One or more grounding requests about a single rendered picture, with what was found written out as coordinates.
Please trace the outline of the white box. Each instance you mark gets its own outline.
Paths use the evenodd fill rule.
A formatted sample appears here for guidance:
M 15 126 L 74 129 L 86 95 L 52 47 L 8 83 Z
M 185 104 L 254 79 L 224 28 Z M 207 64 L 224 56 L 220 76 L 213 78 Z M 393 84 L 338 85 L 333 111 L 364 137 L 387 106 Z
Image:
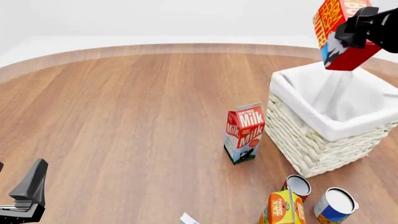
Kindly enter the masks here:
M 187 213 L 183 213 L 180 217 L 180 224 L 199 224 L 194 218 Z

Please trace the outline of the white woven basket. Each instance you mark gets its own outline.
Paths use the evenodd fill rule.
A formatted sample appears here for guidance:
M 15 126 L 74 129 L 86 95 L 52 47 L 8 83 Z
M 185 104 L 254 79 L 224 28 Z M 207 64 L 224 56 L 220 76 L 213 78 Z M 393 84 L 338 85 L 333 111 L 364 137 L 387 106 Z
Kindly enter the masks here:
M 293 168 L 306 178 L 333 171 L 367 156 L 396 126 L 398 121 L 358 136 L 329 141 L 304 125 L 269 90 L 265 131 Z

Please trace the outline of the red butter box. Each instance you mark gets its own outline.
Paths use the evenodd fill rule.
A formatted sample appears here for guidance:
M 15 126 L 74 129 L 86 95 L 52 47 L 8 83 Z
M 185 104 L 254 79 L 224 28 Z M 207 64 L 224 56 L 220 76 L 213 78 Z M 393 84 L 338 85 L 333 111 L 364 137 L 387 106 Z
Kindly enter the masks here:
M 345 33 L 345 26 L 338 27 L 371 6 L 369 0 L 325 0 L 315 13 L 315 35 L 327 70 L 352 71 L 381 50 L 370 40 Z

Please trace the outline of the white cloth basket liner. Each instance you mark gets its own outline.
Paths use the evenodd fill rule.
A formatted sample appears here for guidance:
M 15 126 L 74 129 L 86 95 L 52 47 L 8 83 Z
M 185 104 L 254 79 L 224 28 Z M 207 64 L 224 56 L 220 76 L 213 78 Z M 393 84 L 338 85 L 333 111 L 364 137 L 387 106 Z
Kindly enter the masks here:
M 288 68 L 272 74 L 269 89 L 329 141 L 398 121 L 398 88 L 363 68 L 327 70 L 322 62 Z

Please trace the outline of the red labelled tin can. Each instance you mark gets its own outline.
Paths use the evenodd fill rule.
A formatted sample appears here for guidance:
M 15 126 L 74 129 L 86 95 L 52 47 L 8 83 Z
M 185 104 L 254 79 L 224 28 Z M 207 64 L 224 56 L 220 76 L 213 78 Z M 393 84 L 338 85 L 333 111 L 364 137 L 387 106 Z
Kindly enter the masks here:
M 311 194 L 312 188 L 310 183 L 301 175 L 289 175 L 281 190 L 292 190 L 304 202 Z

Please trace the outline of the blue and yellow tin can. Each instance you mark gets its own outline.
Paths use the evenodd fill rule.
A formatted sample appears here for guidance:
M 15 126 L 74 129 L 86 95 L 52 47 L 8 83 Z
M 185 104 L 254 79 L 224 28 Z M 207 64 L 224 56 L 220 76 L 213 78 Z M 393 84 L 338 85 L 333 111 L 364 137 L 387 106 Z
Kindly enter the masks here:
M 331 187 L 320 197 L 313 211 L 321 224 L 341 224 L 358 208 L 358 203 L 348 192 Z

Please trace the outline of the red milk carton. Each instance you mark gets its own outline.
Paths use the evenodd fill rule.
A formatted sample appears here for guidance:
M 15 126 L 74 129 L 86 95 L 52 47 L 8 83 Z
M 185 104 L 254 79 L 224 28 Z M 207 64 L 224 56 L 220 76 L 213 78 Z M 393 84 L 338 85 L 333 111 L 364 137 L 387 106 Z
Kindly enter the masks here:
M 223 147 L 233 164 L 256 157 L 264 128 L 260 103 L 240 106 L 228 112 Z

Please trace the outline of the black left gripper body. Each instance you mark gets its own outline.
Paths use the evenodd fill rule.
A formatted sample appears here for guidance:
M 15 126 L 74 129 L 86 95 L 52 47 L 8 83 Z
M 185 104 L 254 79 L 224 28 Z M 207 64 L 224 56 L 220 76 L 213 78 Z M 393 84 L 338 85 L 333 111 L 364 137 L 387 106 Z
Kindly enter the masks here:
M 0 224 L 37 223 L 41 220 L 45 208 L 37 203 L 29 207 L 0 206 Z

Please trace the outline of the orange juice carton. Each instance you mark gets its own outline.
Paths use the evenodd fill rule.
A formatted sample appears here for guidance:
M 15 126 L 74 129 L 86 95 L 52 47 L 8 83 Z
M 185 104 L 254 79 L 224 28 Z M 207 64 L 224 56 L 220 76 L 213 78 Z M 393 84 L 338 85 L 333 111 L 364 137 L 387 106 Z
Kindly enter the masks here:
M 258 224 L 306 224 L 302 199 L 291 190 L 270 194 Z

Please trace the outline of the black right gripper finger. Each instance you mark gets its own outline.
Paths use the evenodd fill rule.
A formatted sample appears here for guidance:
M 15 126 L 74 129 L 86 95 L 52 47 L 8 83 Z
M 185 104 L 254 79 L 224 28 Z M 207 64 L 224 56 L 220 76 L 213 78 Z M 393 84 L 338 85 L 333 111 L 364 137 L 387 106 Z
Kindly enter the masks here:
M 365 31 L 361 30 L 359 25 L 357 25 L 358 19 L 360 16 L 377 14 L 378 11 L 378 7 L 362 7 L 354 14 L 354 16 L 351 16 L 346 20 L 346 22 L 340 24 L 336 28 L 336 39 L 340 41 L 340 44 L 344 48 L 365 48 Z

